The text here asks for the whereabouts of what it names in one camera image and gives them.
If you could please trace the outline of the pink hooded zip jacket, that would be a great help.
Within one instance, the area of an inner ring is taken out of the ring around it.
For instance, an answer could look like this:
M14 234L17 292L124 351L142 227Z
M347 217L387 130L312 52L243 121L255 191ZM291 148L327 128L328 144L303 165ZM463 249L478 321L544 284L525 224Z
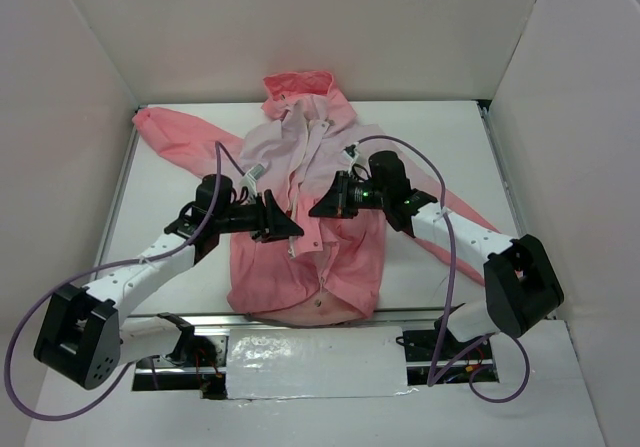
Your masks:
M374 312L385 263L387 221L363 210L351 220L312 218L309 211L348 167L344 149L362 141L363 154L390 143L363 125L327 71L269 76L266 122L237 137L198 117L148 107L133 122L161 157L197 177L222 171L238 179L265 169L260 190L303 230L300 237L257 243L245 233L230 239L230 307L237 313L297 326L367 318Z

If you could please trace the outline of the aluminium table rail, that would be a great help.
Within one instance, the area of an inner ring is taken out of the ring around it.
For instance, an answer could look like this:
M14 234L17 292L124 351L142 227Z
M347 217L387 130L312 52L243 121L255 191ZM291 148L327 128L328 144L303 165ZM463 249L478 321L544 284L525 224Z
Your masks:
M349 327L377 327L394 325L400 327L433 327L436 320L443 314L442 308L420 309L382 309L364 320L353 320L327 325L296 326L275 320L259 320L239 314L182 314L181 318L198 330L203 329L315 329L315 328L349 328Z
M489 100L477 102L507 196L517 237L500 253L491 253L484 273L489 281L487 306L500 328L521 336L564 301L564 293L542 242L525 232L514 187L506 172L490 119Z
M122 166L120 168L116 188L109 207L106 223L103 229L102 237L99 243L96 257L94 259L94 265L102 265L106 262L108 253L110 251L111 241L114 235L114 231L119 218L120 208L123 202L126 185L128 182L129 174L135 157L139 134L135 126L132 127L128 144L126 147Z

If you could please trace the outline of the white foil tape patch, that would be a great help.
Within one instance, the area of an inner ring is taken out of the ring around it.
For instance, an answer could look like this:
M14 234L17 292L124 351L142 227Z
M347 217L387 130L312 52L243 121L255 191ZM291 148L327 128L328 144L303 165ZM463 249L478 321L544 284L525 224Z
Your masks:
M234 330L231 399L370 398L409 390L398 327Z

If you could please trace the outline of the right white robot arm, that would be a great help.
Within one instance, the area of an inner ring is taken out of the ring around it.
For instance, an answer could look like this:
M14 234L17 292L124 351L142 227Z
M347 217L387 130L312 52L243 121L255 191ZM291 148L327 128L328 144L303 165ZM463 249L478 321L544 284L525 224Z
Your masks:
M436 197L411 186L392 151L373 154L369 171L366 180L337 172L309 214L351 219L362 210L380 210L394 230L447 249L482 275L484 301L455 308L435 334L442 356L457 358L471 340L488 334L519 338L563 303L564 292L539 239L511 238L447 210Z

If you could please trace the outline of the front aluminium table rail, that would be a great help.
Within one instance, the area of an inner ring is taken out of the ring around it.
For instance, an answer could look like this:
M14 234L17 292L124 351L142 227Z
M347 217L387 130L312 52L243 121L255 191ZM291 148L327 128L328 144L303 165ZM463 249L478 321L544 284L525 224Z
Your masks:
M275 320L259 320L239 314L182 314L181 318L198 330L203 329L315 329L315 328L349 328L349 327L377 327L394 325L400 327L433 327L436 320L443 314L442 308L420 309L382 309L364 320L353 320L327 325L296 326Z

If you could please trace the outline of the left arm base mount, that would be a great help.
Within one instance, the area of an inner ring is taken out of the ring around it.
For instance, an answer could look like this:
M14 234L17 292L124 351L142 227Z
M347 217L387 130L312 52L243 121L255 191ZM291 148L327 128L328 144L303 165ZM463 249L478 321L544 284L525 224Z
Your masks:
M224 400L226 389L226 335L197 335L195 326L169 313L155 317L180 335L166 354L140 360L134 371L134 392L197 392L201 398Z

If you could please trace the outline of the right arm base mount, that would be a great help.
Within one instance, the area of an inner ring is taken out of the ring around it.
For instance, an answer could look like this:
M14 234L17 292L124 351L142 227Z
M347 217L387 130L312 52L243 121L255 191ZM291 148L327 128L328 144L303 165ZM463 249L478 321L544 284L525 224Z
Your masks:
M437 321L430 329L403 330L395 339L396 343L404 349L406 361L407 383L409 386L426 386L428 372L433 360L433 354L437 343L439 327ZM446 364L458 355L462 350L472 345L471 341L460 343L451 333L446 333L438 357L437 369L443 369ZM496 382L497 373L493 366L493 351L488 341L479 344L473 350L469 350L460 357L445 374L437 381L437 384L463 384L469 381L472 373L481 369L476 380L479 382Z

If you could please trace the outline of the left aluminium table rail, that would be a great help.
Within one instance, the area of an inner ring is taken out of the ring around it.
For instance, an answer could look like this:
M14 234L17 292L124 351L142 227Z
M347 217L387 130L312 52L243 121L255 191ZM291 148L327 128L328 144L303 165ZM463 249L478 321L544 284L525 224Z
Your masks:
M116 188L109 207L106 223L103 229L102 237L99 243L96 257L94 259L94 265L102 265L106 262L108 253L110 251L111 241L114 235L114 231L119 218L120 208L123 202L126 185L128 182L129 174L135 157L139 134L135 126L132 127L128 144L126 147L122 166L120 168Z

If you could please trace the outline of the right aluminium table rail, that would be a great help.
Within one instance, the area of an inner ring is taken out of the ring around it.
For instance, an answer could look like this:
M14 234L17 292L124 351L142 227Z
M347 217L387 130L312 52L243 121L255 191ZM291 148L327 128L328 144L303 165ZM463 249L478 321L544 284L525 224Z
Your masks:
M484 273L489 281L487 306L500 328L521 336L564 301L564 293L542 242L525 232L514 187L506 172L490 119L489 100L477 102L507 196L517 237L500 253L491 253Z

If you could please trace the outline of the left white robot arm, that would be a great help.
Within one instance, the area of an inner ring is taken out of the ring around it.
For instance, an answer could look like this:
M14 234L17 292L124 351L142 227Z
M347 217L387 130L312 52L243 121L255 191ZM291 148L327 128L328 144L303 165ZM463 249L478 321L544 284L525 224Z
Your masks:
M164 357L182 366L202 339L182 317L162 312L143 321L130 316L162 286L193 268L224 234L246 233L269 243L303 234L271 191L235 190L226 177L209 175L145 251L107 275L52 294L34 347L35 358L86 390L101 386L123 364Z

